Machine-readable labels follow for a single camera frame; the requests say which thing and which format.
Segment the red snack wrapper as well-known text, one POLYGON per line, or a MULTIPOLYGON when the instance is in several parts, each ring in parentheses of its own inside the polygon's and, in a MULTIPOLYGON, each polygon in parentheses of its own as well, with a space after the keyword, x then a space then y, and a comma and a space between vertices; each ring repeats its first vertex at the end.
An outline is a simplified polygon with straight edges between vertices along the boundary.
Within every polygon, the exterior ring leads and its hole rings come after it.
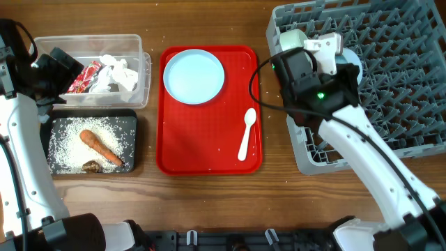
POLYGON ((77 76, 75 81, 68 88, 67 93, 83 93, 90 86, 90 83, 96 73, 101 69, 101 63, 92 61, 88 64, 81 73, 77 76))

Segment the white tissue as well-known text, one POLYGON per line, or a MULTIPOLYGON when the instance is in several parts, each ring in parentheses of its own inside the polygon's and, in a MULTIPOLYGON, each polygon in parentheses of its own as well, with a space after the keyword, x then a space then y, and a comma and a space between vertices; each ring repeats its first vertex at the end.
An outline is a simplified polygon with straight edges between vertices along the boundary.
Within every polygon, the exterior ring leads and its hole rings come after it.
POLYGON ((130 102, 139 73, 129 67, 126 59, 105 54, 90 62, 89 66, 95 69, 86 88, 88 94, 116 94, 123 102, 130 102))

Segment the orange carrot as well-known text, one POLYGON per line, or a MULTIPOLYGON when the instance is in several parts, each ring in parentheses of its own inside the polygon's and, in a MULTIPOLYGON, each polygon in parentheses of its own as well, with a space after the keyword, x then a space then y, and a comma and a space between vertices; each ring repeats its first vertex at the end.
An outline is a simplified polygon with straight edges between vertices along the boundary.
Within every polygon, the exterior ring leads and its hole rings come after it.
POLYGON ((112 162, 118 167, 123 166, 123 161, 107 146, 105 146, 90 130, 81 131, 79 137, 88 147, 99 153, 108 161, 112 162))

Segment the brown food scrap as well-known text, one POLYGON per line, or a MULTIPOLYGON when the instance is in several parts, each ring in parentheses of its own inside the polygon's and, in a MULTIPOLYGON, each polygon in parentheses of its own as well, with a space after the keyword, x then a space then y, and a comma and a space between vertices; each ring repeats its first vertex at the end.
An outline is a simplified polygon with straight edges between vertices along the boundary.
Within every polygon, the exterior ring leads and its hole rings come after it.
POLYGON ((82 169, 86 173, 101 173, 102 166, 94 160, 88 161, 82 165, 82 169))

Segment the light blue plate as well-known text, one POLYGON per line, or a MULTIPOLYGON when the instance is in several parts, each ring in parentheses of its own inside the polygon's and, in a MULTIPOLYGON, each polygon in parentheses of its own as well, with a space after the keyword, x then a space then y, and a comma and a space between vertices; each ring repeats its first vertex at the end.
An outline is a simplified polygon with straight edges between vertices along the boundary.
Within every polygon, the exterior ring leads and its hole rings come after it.
POLYGON ((186 105, 200 105, 222 90, 225 71, 220 60, 205 50, 184 50, 173 56, 163 72, 167 93, 186 105))

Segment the white plastic spoon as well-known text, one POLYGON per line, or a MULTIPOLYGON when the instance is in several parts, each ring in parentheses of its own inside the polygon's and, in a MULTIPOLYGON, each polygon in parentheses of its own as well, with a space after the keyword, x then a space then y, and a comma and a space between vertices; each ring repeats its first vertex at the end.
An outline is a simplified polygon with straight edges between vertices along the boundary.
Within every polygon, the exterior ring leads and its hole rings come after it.
POLYGON ((245 131, 244 131, 243 138, 240 143, 240 148, 238 151, 239 161, 245 161, 245 159, 247 157, 250 130, 251 130, 251 127, 256 122, 256 110, 253 107, 249 108, 246 111, 245 116, 244 116, 244 122, 245 122, 245 131))

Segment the green bowl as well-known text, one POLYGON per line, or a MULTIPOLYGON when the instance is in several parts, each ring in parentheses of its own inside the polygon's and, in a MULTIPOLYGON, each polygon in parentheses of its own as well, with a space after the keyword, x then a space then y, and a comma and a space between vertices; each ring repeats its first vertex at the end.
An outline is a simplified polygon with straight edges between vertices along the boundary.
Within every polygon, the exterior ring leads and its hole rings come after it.
POLYGON ((304 41, 307 39, 304 31, 294 29, 281 33, 279 36, 279 44, 283 52, 297 47, 305 47, 304 41))

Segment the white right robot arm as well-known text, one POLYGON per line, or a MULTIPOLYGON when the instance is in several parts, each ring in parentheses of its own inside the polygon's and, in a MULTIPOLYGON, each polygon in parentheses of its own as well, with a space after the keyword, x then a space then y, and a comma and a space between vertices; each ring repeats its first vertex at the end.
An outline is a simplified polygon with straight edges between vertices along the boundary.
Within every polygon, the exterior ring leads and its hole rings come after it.
POLYGON ((321 118, 319 135, 350 165, 368 189, 383 223, 357 218, 335 227, 342 250, 444 250, 445 201, 412 173, 369 122, 357 94, 360 69, 337 64, 335 74, 318 72, 303 48, 270 60, 284 109, 300 122, 321 118))

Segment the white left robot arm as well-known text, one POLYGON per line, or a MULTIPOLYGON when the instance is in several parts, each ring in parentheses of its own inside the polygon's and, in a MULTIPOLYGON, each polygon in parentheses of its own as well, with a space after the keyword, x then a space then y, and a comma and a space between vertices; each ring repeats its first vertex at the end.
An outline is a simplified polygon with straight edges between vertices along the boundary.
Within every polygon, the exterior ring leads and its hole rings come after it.
POLYGON ((133 220, 103 225, 92 213, 69 214, 49 172, 39 114, 60 102, 84 67, 59 48, 42 56, 28 51, 25 31, 1 20, 1 249, 155 250, 133 220))

